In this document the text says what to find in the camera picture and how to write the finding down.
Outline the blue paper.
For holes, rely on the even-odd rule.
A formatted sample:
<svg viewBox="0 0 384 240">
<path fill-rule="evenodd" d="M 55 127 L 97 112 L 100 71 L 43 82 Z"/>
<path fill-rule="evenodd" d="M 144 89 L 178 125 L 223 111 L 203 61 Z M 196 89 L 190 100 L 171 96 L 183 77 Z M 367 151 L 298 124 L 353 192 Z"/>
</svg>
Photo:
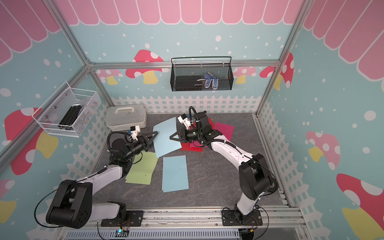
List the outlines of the blue paper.
<svg viewBox="0 0 384 240">
<path fill-rule="evenodd" d="M 158 132 L 154 139 L 157 158 L 182 148 L 180 142 L 170 139 L 170 136 L 177 132 L 177 121 L 175 117 L 155 125 L 153 131 Z"/>
<path fill-rule="evenodd" d="M 186 156 L 163 158 L 162 190 L 164 193 L 189 189 Z"/>
</svg>

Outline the large green paper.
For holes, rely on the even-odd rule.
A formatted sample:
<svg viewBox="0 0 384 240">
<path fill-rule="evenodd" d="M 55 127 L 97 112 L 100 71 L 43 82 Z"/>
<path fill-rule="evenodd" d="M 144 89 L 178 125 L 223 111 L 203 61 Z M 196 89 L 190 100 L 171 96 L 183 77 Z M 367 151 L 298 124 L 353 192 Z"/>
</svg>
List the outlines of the large green paper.
<svg viewBox="0 0 384 240">
<path fill-rule="evenodd" d="M 134 164 L 126 176 L 126 183 L 150 185 L 158 158 L 155 153 L 142 151 L 135 156 Z"/>
</svg>

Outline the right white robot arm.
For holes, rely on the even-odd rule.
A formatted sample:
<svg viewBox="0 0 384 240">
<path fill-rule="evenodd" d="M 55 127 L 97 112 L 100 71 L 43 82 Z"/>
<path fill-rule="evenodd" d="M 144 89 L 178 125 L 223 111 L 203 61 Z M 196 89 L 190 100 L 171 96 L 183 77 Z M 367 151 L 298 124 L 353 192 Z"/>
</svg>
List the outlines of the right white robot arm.
<svg viewBox="0 0 384 240">
<path fill-rule="evenodd" d="M 177 118 L 177 131 L 170 136 L 170 140 L 184 144 L 198 143 L 199 148 L 208 147 L 233 164 L 239 171 L 242 195 L 234 210 L 222 210 L 223 218 L 226 220 L 229 217 L 229 221 L 239 225 L 258 224 L 258 217 L 255 216 L 260 208 L 258 201 L 279 188 L 263 155 L 253 155 L 236 146 L 212 127 L 206 111 L 198 113 L 192 106 L 188 115 Z"/>
</svg>

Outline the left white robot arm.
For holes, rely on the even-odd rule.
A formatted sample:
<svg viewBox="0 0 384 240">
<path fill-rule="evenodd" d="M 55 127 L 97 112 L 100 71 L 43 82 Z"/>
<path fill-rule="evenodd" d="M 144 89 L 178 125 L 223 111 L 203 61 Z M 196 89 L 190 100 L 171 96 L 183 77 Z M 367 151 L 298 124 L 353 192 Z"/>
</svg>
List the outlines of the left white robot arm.
<svg viewBox="0 0 384 240">
<path fill-rule="evenodd" d="M 127 132 L 121 134 L 122 138 L 113 141 L 113 133 L 107 137 L 110 154 L 108 165 L 83 179 L 60 183 L 46 214 L 48 224 L 80 229 L 88 222 L 111 220 L 123 225 L 129 220 L 124 203 L 95 204 L 93 195 L 110 183 L 124 178 L 136 164 L 135 157 L 154 146 L 158 132 L 138 135 L 133 139 L 129 139 Z"/>
</svg>

